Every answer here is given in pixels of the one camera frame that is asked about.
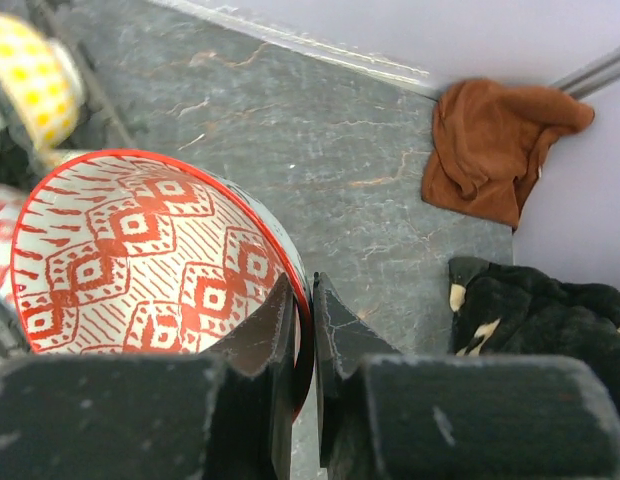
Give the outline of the wire dish rack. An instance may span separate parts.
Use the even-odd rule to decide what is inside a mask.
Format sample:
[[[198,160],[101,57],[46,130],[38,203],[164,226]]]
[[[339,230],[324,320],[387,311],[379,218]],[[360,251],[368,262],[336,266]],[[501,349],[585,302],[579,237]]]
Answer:
[[[132,147],[135,142],[124,120],[96,76],[96,68],[83,45],[64,31],[55,17],[57,1],[29,1],[28,18],[17,16],[49,37],[69,48],[80,70],[87,100],[82,106],[79,124],[63,143],[48,149],[36,149],[26,136],[16,113],[8,106],[0,87],[0,184],[13,187],[26,195],[51,170],[86,153],[110,146]],[[0,364],[28,353],[30,347],[20,326],[14,302],[9,308],[0,301]]]

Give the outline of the red patterned green bowl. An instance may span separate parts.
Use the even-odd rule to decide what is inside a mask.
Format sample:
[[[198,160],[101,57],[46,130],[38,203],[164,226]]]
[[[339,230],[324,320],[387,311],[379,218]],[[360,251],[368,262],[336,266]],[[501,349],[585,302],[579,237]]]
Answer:
[[[239,185],[149,151],[82,154],[26,199],[12,239],[16,312],[33,351],[200,353],[286,275],[297,306],[293,406],[313,370],[311,293],[279,220]]]

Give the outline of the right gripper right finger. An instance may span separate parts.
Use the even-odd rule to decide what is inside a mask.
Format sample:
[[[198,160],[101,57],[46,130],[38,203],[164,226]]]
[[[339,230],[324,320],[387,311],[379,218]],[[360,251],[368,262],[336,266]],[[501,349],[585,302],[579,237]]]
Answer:
[[[346,306],[324,272],[314,274],[313,319],[320,464],[386,470],[398,406],[386,361],[399,352]]]

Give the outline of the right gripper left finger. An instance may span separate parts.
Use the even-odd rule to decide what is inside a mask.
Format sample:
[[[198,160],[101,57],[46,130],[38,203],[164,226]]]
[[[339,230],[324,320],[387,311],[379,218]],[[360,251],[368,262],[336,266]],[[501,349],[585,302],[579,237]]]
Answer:
[[[281,275],[264,303],[211,347],[224,381],[208,428],[206,479],[288,479],[296,306]]]

